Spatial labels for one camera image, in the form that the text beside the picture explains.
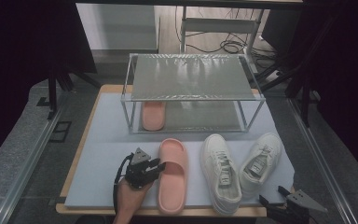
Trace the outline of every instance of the clear acrylic shelf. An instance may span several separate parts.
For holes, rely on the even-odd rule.
[[[265,98],[244,55],[131,54],[121,95],[130,133],[150,133],[145,102],[165,103],[155,133],[248,132]]]

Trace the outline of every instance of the pink slide sandal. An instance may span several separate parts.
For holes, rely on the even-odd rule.
[[[164,127],[165,102],[148,101],[142,104],[142,125],[148,131],[157,131]]]
[[[159,180],[158,208],[164,214],[175,215],[182,212],[186,202],[187,151],[180,141],[167,138],[159,147],[159,158],[166,165]]]

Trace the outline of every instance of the metal rail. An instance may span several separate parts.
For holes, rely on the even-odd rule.
[[[305,141],[310,149],[310,153],[312,154],[313,159],[315,160],[316,165],[321,172],[321,175],[324,179],[324,183],[330,191],[330,194],[332,195],[333,200],[336,203],[338,212],[341,214],[342,219],[345,223],[348,224],[358,223],[344,192],[334,178],[333,173],[331,172],[327,164],[327,161],[324,159],[324,155],[321,149],[319,148],[315,138],[313,137],[312,132],[310,131],[310,128],[306,127],[306,125],[302,121],[302,118],[300,116],[300,110],[296,104],[296,100],[288,99],[288,104],[290,105],[289,107],[292,109],[298,127],[300,128],[300,131],[305,138]]]
[[[54,117],[52,117],[52,119],[49,120],[43,128],[43,131],[34,143],[33,148],[30,149],[28,157],[22,165],[17,177],[10,186],[5,199],[1,202],[0,224],[7,223],[10,219],[17,202],[19,201],[32,173],[34,172],[34,168],[36,167],[39,158],[45,149],[46,143],[48,142],[57,121],[59,120],[62,112],[66,110],[68,98],[69,93],[64,91],[60,96],[57,113],[55,113]]]

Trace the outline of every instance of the shoe pair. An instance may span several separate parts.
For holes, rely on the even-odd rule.
[[[237,174],[226,140],[216,133],[210,135],[202,145],[200,163],[213,208],[224,216],[234,214],[242,197],[251,198],[260,191],[277,166],[281,152],[281,139],[266,133],[256,140]]]

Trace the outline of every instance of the black curtain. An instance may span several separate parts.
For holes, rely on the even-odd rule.
[[[96,73],[76,5],[0,2],[0,146],[53,64]]]
[[[358,1],[343,8],[319,48],[311,86],[324,119],[358,160]]]

